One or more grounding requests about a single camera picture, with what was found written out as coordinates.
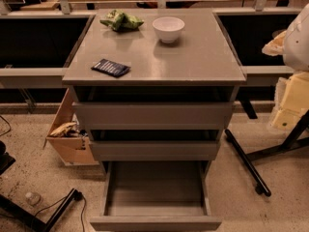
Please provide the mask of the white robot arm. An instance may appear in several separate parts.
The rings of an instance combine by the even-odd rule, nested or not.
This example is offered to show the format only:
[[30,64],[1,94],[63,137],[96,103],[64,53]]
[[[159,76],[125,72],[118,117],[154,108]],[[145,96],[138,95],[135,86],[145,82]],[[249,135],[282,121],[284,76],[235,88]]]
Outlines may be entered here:
[[283,60],[295,71],[309,72],[309,4],[286,31]]

